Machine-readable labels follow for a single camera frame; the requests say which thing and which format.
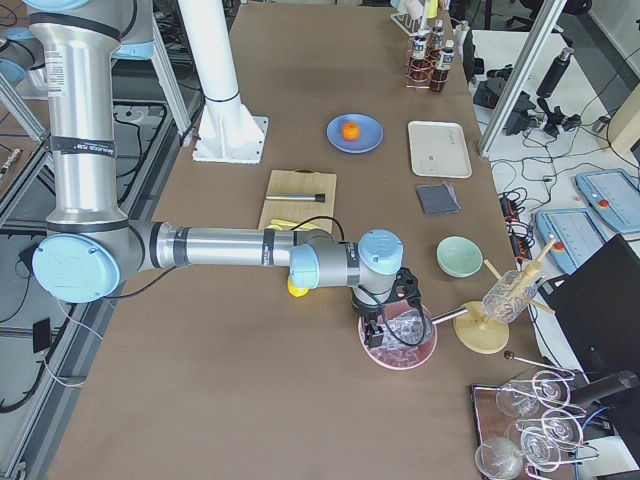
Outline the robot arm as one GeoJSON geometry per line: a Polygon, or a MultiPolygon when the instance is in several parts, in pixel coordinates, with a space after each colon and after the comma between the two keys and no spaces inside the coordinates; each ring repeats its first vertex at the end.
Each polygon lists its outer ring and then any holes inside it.
{"type": "Polygon", "coordinates": [[[29,27],[42,43],[48,82],[56,205],[33,256],[40,285],[89,303],[135,274],[190,265],[285,267],[298,288],[349,287],[363,340],[381,345],[388,305],[419,308],[403,245],[375,229],[347,242],[322,229],[220,229],[136,221],[118,204],[112,65],[148,59],[155,21],[148,1],[31,1],[29,27]]]}

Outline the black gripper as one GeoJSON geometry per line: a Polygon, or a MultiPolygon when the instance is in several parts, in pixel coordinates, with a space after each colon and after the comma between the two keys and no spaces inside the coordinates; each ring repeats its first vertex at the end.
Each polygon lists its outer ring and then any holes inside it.
{"type": "MultiPolygon", "coordinates": [[[[377,319],[385,312],[388,305],[405,302],[409,307],[419,308],[418,279],[407,267],[401,267],[395,274],[393,282],[381,293],[374,293],[360,285],[351,294],[354,311],[365,319],[377,319]]],[[[384,331],[376,321],[365,320],[363,323],[364,344],[367,348],[378,348],[384,340],[384,331]]]]}

